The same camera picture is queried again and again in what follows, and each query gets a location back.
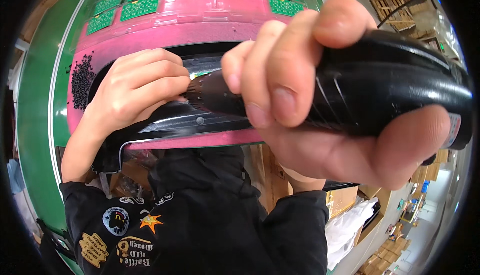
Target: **star patch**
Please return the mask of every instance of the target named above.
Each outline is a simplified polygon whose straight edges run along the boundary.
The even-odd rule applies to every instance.
[[[140,223],[140,228],[142,228],[143,226],[148,226],[153,234],[155,234],[155,225],[156,224],[163,224],[162,222],[160,222],[159,220],[157,220],[158,217],[161,217],[162,215],[150,215],[148,214],[145,218],[143,218],[141,220],[141,223]]]

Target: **pink padding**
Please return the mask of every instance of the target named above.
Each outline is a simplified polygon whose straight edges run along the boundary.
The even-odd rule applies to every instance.
[[[137,142],[125,146],[125,149],[143,150],[217,147],[227,145],[249,144],[262,141],[263,139],[261,138],[260,134],[258,134],[258,131],[256,129],[243,129],[236,131],[201,134],[168,140]]]

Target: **hand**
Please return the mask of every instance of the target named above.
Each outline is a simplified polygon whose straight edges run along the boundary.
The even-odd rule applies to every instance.
[[[313,178],[401,188],[448,135],[447,111],[425,106],[394,119],[378,138],[297,127],[309,113],[323,46],[342,48],[376,29],[355,0],[328,0],[320,13],[298,13],[287,26],[265,23],[256,41],[225,53],[222,69],[247,116],[281,164]]]
[[[106,138],[113,131],[147,119],[160,105],[182,100],[189,73],[181,58],[164,49],[118,58],[100,84],[82,120]]]
[[[62,158],[62,182],[84,182],[96,153],[113,131],[146,120],[160,105],[185,99],[190,78],[177,55],[143,50],[118,58],[88,104]]]

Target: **yellow tag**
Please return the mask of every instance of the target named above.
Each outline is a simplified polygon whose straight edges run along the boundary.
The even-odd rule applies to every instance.
[[[100,262],[106,261],[109,253],[106,251],[106,245],[99,237],[97,233],[88,235],[83,232],[81,234],[82,239],[80,242],[80,248],[82,248],[81,255],[92,265],[97,268],[100,267]]]

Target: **black handle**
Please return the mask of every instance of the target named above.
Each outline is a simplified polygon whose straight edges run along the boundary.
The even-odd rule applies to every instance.
[[[306,123],[356,136],[378,136],[400,114],[440,104],[451,117],[445,148],[463,149],[472,135],[471,79],[465,70],[416,40],[367,32],[356,44],[323,51]],[[221,70],[192,80],[187,92],[197,109],[246,116]]]

